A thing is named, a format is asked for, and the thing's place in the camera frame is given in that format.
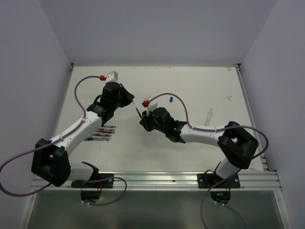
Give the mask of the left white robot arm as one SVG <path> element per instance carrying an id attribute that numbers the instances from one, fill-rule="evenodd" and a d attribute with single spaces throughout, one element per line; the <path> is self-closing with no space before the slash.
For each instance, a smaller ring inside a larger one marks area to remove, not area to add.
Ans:
<path id="1" fill-rule="evenodd" d="M 77 122 L 52 139 L 41 139 L 36 143 L 32 173 L 56 187 L 68 180 L 83 182 L 88 187 L 96 186 L 101 181 L 98 168 L 87 162 L 71 164 L 69 157 L 85 138 L 106 124 L 118 108 L 128 106 L 133 100 L 134 95 L 122 84 L 106 83 L 102 94 Z"/>

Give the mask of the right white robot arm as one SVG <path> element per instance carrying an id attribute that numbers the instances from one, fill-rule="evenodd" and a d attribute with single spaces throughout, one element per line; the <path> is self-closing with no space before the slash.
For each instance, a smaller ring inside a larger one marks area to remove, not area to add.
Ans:
<path id="1" fill-rule="evenodd" d="M 258 148 L 258 141 L 237 122 L 230 121 L 221 127 L 189 127 L 187 122 L 174 120 L 164 107 L 144 111 L 140 125 L 147 132 L 157 130 L 175 143 L 201 143 L 219 147 L 225 159 L 217 165 L 212 181 L 217 187 L 224 187 L 229 176 L 238 169 L 248 169 Z"/>

